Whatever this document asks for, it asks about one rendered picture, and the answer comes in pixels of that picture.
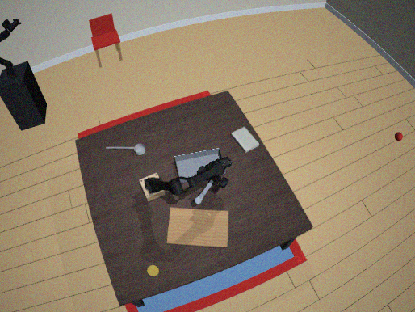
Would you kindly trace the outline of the yellow round disc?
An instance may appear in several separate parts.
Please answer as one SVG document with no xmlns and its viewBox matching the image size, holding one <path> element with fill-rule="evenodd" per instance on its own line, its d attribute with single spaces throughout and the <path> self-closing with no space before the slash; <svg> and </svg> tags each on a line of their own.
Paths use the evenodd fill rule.
<svg viewBox="0 0 415 312">
<path fill-rule="evenodd" d="M 148 266 L 147 273 L 150 276 L 157 276 L 159 273 L 159 269 L 156 265 L 151 265 L 151 266 Z"/>
</svg>

